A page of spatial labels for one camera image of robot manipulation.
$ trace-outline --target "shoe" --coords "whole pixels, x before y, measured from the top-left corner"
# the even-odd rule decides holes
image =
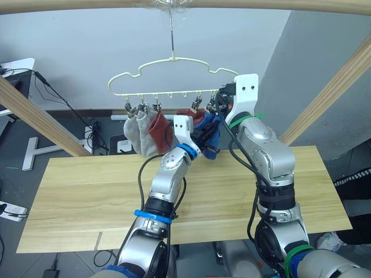
[[[341,246],[347,245],[337,236],[336,232],[325,233],[317,240],[317,249],[327,249],[333,252],[337,252]]]

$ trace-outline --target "red sock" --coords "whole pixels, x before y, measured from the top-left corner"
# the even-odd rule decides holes
[[[203,117],[205,116],[204,110],[197,110],[197,113],[193,113],[191,110],[178,110],[176,111],[176,115],[185,115],[185,116],[191,116],[193,118],[193,125],[198,125],[203,120]]]
[[[148,129],[148,133],[156,143],[158,153],[165,153],[169,150],[165,139],[165,131],[168,125],[169,122],[166,120],[163,113],[159,113]],[[171,146],[173,142],[173,129],[171,127],[168,128],[167,138],[168,143]]]

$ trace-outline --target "wooden board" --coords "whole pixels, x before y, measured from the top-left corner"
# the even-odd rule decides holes
[[[308,232],[351,229],[317,149],[293,150],[296,199]],[[137,173],[143,162],[139,155],[51,159],[17,252],[119,248],[140,207]],[[158,168],[155,159],[143,171],[146,195]],[[187,182],[172,244],[247,237],[255,187],[249,170],[222,151],[216,160],[194,161]]]
[[[0,77],[0,104],[70,155],[92,155],[81,146],[75,136],[51,116],[37,108],[3,77]]]
[[[279,139],[285,144],[292,144],[365,73],[370,65],[371,34]]]
[[[166,8],[154,0],[1,0],[0,13],[24,13],[41,10],[91,8]],[[369,0],[193,0],[189,8],[258,8],[283,10],[316,10],[336,13],[371,14]]]

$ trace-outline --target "power adapter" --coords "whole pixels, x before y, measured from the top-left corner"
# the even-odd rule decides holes
[[[42,275],[42,278],[58,278],[58,275],[59,275],[59,270],[57,269],[58,256],[59,256],[59,253],[56,254],[52,268],[44,270],[44,274]]]
[[[42,278],[58,278],[59,270],[46,269]]]

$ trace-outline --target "hanger clip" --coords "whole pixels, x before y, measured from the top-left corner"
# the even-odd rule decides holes
[[[161,103],[158,103],[158,97],[156,97],[156,104],[153,104],[153,110],[154,111],[157,111],[157,112],[161,112],[161,109],[162,109],[162,105]]]
[[[211,93],[210,102],[207,104],[205,111],[209,114],[216,112],[216,106],[215,106],[215,95],[216,93]]]
[[[134,115],[136,113],[136,108],[135,107],[132,108],[132,105],[130,104],[130,101],[129,101],[128,98],[126,99],[125,109],[128,112],[128,117],[129,118],[134,117]]]
[[[138,105],[138,110],[148,114],[148,105],[144,102],[143,98],[141,99],[141,104]]]
[[[201,102],[202,102],[202,97],[200,95],[198,95],[196,100],[192,103],[192,106],[191,106],[190,110],[193,113],[197,113],[197,109],[198,109],[199,105],[201,104]]]

